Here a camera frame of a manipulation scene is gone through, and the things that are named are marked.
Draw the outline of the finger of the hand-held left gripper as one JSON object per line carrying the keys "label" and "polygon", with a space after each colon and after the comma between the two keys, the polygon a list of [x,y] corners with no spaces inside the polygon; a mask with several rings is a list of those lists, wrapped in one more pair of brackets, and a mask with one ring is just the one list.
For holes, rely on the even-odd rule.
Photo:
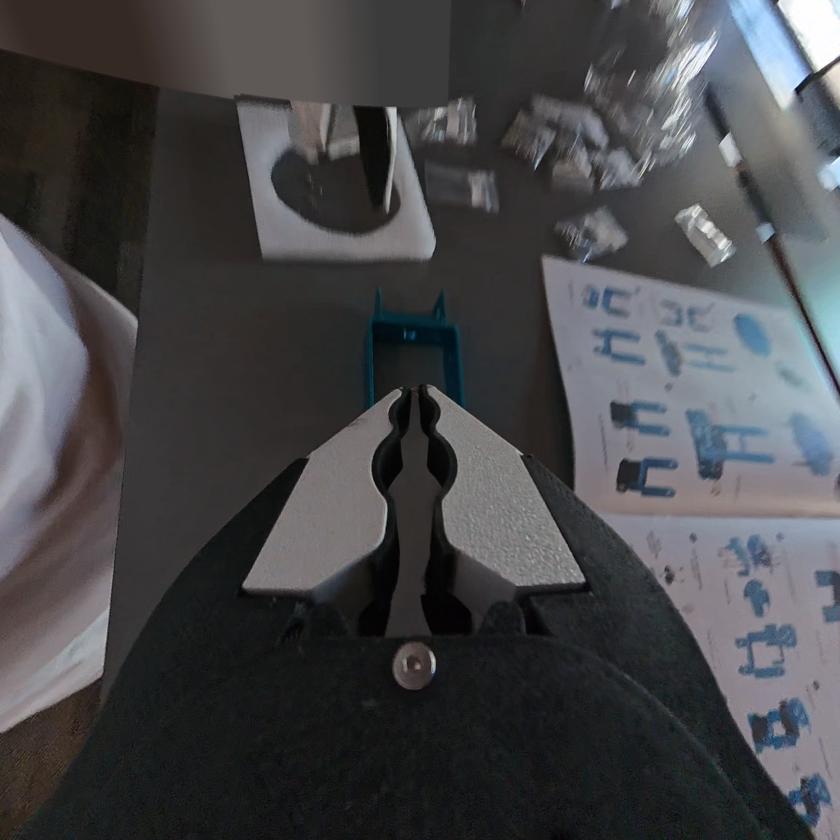
{"label": "finger of the hand-held left gripper", "polygon": [[367,193],[374,210],[391,212],[400,120],[396,108],[353,106]]}
{"label": "finger of the hand-held left gripper", "polygon": [[312,101],[290,103],[292,146],[310,165],[358,155],[358,125],[352,106]]}

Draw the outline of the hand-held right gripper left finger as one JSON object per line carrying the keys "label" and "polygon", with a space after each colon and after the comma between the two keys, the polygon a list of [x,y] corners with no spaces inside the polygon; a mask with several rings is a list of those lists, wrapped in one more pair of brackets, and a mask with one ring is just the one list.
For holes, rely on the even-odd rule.
{"label": "hand-held right gripper left finger", "polygon": [[352,633],[385,634],[400,570],[390,491],[412,400],[410,388],[392,391],[310,453],[244,593],[330,604]]}

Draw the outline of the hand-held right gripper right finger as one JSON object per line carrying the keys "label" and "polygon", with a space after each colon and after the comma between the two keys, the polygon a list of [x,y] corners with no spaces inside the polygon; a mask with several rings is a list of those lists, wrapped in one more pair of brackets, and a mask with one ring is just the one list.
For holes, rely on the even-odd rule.
{"label": "hand-held right gripper right finger", "polygon": [[469,635],[495,604],[586,592],[526,456],[435,386],[419,386],[418,407],[439,485],[421,594],[430,632]]}

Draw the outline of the blue metal U bracket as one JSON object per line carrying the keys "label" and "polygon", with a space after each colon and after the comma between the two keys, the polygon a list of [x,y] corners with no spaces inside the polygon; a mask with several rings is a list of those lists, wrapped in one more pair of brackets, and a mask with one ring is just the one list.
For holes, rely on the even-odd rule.
{"label": "blue metal U bracket", "polygon": [[375,404],[374,352],[378,344],[415,344],[441,351],[445,392],[450,400],[466,405],[459,330],[445,319],[420,316],[372,318],[364,338],[364,404]]}
{"label": "blue metal U bracket", "polygon": [[388,309],[385,306],[383,288],[378,287],[375,292],[370,325],[374,331],[391,330],[405,335],[447,328],[448,315],[445,294],[441,291],[433,307],[428,311],[398,311]]}

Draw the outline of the dark grey desk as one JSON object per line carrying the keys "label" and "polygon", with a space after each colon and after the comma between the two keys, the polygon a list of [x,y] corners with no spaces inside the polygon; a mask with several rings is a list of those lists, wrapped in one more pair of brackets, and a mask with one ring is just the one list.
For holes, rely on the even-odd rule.
{"label": "dark grey desk", "polygon": [[[838,365],[838,201],[811,172],[811,139],[775,102],[731,21],[720,26],[710,85],[769,209],[808,220],[791,273],[807,291],[823,346]],[[533,92],[576,98],[606,49],[599,2],[452,2],[449,84],[476,96],[479,144],[464,155],[497,173],[500,213],[431,207],[437,246],[422,264],[283,264],[259,254],[233,99],[160,89],[140,328],[123,476],[102,699],[165,591],[186,564],[289,463],[364,410],[364,333],[375,290],[394,309],[426,310],[445,291],[460,330],[468,410],[577,489],[582,467],[545,304],[541,256],[577,205],[498,150]],[[752,208],[704,116],[695,149],[641,188],[616,195],[626,255],[610,268],[728,291],[786,309],[789,284],[759,245]],[[734,238],[731,267],[710,269],[674,223],[700,203]]]}

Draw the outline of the white foam block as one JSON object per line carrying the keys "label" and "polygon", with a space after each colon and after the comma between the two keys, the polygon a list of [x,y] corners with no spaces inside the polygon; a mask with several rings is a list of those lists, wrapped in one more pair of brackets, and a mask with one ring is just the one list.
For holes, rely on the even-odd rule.
{"label": "white foam block", "polygon": [[425,261],[436,238],[406,133],[388,121],[393,170],[388,211],[373,209],[357,154],[312,164],[295,144],[294,111],[278,101],[240,98],[238,125],[264,259],[373,263]]}

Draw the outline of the printed instruction manual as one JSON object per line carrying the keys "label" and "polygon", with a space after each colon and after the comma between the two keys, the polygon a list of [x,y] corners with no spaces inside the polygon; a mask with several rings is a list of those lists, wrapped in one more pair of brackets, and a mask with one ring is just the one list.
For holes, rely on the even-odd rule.
{"label": "printed instruction manual", "polygon": [[838,838],[838,402],[788,310],[542,260],[574,489],[690,627],[749,746]]}

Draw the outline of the pile of clear parts bags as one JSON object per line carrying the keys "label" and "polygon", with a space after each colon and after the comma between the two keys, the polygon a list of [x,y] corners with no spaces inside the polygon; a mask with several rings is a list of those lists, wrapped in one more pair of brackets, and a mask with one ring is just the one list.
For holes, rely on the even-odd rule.
{"label": "pile of clear parts bags", "polygon": [[474,148],[507,99],[498,149],[555,193],[633,190],[697,139],[707,2],[454,2],[457,96],[406,117],[415,148]]}

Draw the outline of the person's white shirt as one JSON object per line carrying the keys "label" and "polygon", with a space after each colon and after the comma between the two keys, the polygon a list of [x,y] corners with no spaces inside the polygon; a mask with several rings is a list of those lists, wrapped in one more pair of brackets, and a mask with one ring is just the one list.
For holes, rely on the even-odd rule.
{"label": "person's white shirt", "polygon": [[1,732],[103,673],[137,318],[1,219]]}

